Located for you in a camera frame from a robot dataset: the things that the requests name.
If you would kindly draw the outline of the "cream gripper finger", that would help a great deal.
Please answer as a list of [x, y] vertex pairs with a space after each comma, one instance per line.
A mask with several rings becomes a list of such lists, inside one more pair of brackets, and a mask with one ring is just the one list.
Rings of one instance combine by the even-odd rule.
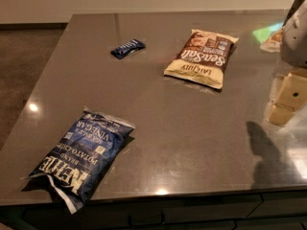
[[267, 120], [276, 126], [284, 126], [307, 103], [307, 69], [295, 68], [284, 78], [278, 78], [275, 86]]

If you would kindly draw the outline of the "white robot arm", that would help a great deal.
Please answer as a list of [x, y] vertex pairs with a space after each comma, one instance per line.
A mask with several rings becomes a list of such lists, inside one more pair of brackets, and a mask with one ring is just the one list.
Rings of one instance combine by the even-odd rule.
[[294, 0], [285, 18], [280, 56], [266, 119], [285, 126], [307, 103], [307, 0]]

